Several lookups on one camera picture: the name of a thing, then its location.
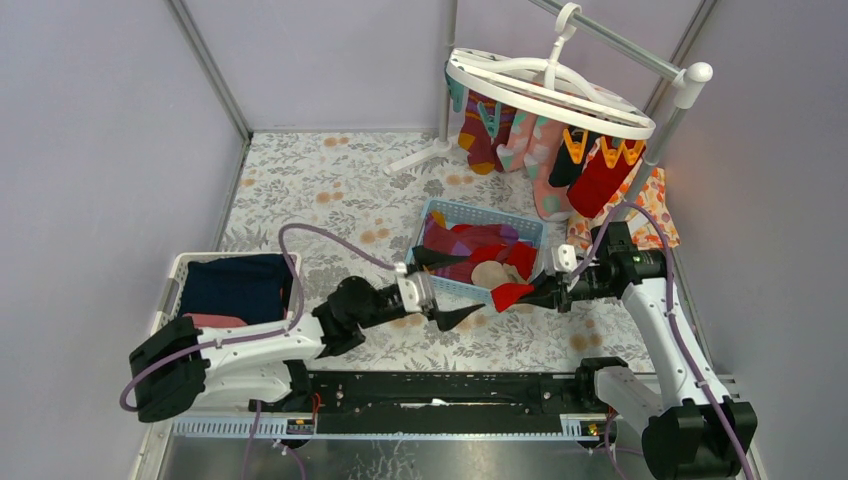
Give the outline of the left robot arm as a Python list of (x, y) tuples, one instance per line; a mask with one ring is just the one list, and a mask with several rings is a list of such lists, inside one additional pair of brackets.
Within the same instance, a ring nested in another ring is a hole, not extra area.
[(296, 311), (289, 321), (200, 327), (174, 318), (131, 354), (133, 377), (120, 405), (143, 423), (250, 401), (296, 411), (310, 397), (306, 363), (358, 347), (364, 329), (421, 314), (446, 332), (478, 309), (442, 311), (427, 273), (401, 263), (395, 269), (395, 282), (381, 289), (348, 277), (310, 314)]

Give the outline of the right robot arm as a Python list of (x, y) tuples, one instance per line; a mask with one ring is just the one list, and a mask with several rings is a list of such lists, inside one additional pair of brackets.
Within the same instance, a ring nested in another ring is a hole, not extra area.
[(641, 438), (656, 479), (753, 476), (747, 461), (758, 419), (731, 398), (701, 350), (681, 306), (665, 249), (637, 248), (624, 222), (592, 232), (579, 264), (570, 245), (551, 252), (550, 267), (525, 285), (518, 301), (564, 313), (578, 301), (616, 298), (643, 338), (659, 385), (637, 380), (618, 358), (582, 361), (575, 402), (597, 412), (607, 405)]

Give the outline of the red beige sock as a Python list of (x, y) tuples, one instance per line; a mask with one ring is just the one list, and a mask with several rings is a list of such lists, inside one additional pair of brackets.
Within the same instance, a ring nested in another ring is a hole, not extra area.
[(508, 310), (535, 290), (513, 265), (494, 260), (477, 264), (472, 270), (471, 282), (489, 291), (497, 312)]

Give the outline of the white clip hanger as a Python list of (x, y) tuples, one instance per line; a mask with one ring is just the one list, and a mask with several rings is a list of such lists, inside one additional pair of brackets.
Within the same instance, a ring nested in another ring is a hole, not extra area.
[(576, 32), (576, 3), (560, 9), (557, 38), (546, 58), (510, 58), (481, 50), (456, 48), (445, 66), (451, 83), (462, 85), (506, 106), (568, 126), (625, 140), (647, 140), (655, 122), (617, 94), (587, 81), (559, 62), (565, 43)]

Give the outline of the red santa sock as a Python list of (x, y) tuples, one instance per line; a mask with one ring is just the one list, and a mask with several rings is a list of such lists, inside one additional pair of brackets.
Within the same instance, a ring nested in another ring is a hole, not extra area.
[(527, 281), (533, 273), (538, 249), (525, 242), (514, 244), (493, 244), (475, 249), (469, 261), (479, 264), (484, 261), (496, 261), (513, 267), (521, 280)]

